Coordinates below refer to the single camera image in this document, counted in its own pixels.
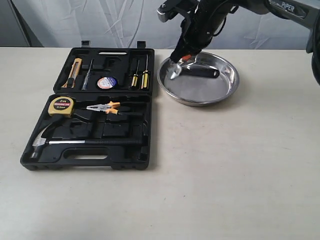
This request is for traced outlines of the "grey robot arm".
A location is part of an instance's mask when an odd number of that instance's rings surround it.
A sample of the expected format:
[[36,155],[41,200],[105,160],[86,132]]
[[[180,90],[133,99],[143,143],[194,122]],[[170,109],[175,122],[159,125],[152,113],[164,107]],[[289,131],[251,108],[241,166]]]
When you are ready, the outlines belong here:
[[312,53],[311,69],[320,82],[320,2],[318,0],[201,0],[191,14],[190,23],[181,28],[181,35],[170,55],[173,63],[185,56],[195,56],[219,34],[227,15],[242,7],[253,13],[291,20],[310,30],[306,52]]

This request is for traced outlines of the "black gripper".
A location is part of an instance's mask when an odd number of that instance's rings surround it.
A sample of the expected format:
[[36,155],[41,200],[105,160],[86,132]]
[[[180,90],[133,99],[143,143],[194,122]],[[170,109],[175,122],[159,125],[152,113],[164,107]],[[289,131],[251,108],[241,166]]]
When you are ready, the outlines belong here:
[[201,0],[188,27],[181,29],[181,36],[169,59],[172,63],[190,64],[196,55],[206,48],[227,15],[237,11],[239,5],[234,0]]

